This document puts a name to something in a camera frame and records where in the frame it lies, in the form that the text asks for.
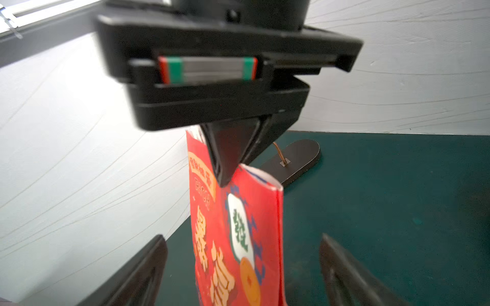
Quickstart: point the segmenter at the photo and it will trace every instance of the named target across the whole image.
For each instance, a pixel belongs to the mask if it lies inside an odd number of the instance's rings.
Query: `red envelope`
[[[196,286],[201,305],[285,306],[283,188],[240,165],[220,188],[205,144],[187,132]]]

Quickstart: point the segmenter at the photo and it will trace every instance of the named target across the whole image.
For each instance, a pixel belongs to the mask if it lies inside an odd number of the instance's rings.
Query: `green band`
[[[167,57],[169,65],[170,83],[182,83],[182,59],[180,57]]]
[[[251,80],[253,74],[254,57],[244,57],[243,80]]]

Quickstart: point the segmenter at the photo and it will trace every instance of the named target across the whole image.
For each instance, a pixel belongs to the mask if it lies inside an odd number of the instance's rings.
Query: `green tabletop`
[[[322,158],[284,191],[289,306],[328,305],[321,233],[414,305],[490,303],[490,137],[287,132],[277,143],[304,138]],[[156,304],[198,305],[189,219],[168,247]]]

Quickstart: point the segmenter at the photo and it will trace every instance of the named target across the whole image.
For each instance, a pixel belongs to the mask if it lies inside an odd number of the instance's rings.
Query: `yellow chinese characters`
[[[206,235],[206,219],[201,213],[201,209],[199,206],[197,207],[197,221],[196,221],[196,249],[197,256],[201,261],[202,269],[206,272],[208,268],[208,257],[206,256],[206,252],[204,248],[206,247],[206,240],[204,240],[204,236]]]
[[[224,265],[221,248],[216,251],[214,241],[211,256],[215,268],[211,276],[211,301],[214,306],[226,306],[229,293],[235,287],[235,278]]]

